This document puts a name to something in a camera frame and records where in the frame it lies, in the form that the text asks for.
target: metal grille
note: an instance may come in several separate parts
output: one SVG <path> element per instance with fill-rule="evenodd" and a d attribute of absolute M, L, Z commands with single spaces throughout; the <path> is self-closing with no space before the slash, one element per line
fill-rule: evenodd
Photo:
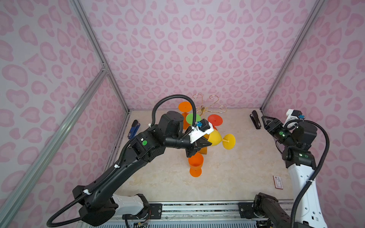
<path fill-rule="evenodd" d="M 97 228 L 126 228 L 126 225 L 124 221 L 106 222 Z M 257 226 L 256 221 L 150 221 L 147 228 L 257 228 Z"/>

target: pink wallpaper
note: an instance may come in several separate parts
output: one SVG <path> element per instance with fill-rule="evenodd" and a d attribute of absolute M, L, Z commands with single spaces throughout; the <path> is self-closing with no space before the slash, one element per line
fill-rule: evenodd
<path fill-rule="evenodd" d="M 329 227 L 365 226 L 365 2 L 330 0 L 295 57 L 266 114 L 301 110 L 323 126 L 330 150 L 317 176 Z M 319 161 L 324 137 L 311 149 Z"/>
<path fill-rule="evenodd" d="M 67 0 L 0 2 L 0 207 L 100 71 Z"/>
<path fill-rule="evenodd" d="M 259 107 L 315 0 L 81 2 L 128 107 L 141 109 L 197 92 Z"/>
<path fill-rule="evenodd" d="M 9 227 L 46 227 L 48 218 L 73 200 L 74 187 L 87 185 L 99 177 L 105 170 L 124 115 L 106 78 Z M 80 207 L 72 207 L 55 221 L 78 217 Z"/>

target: white sticker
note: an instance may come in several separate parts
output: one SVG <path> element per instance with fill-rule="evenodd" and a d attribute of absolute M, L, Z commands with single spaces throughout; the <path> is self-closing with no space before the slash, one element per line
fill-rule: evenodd
<path fill-rule="evenodd" d="M 274 177 L 275 188 L 284 189 L 281 177 L 280 176 L 273 176 L 273 177 Z"/>

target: pink patterned wall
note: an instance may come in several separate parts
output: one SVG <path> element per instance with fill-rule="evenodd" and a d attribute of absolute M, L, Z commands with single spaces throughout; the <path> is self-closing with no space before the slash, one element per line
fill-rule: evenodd
<path fill-rule="evenodd" d="M 365 226 L 365 2 L 330 0 L 287 72 L 266 114 L 301 110 L 323 126 L 330 151 L 317 176 L 329 227 Z M 312 153 L 319 161 L 324 137 Z"/>
<path fill-rule="evenodd" d="M 197 92 L 259 107 L 315 0 L 81 2 L 128 107 L 145 109 Z"/>
<path fill-rule="evenodd" d="M 10 228 L 46 227 L 48 218 L 73 200 L 72 189 L 105 170 L 124 112 L 106 78 L 15 216 Z M 56 219 L 78 217 L 80 205 Z M 75 227 L 76 223 L 66 227 Z"/>
<path fill-rule="evenodd" d="M 100 64 L 67 0 L 0 2 L 0 207 Z"/>

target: blue stapler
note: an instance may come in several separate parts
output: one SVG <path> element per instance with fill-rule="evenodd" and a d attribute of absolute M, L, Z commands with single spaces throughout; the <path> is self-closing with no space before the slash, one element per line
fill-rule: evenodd
<path fill-rule="evenodd" d="M 140 125 L 141 124 L 138 122 L 138 120 L 134 120 L 133 121 L 131 130 L 128 133 L 128 139 L 131 139 L 131 138 L 133 138 L 136 135 L 136 133 L 137 133 Z"/>

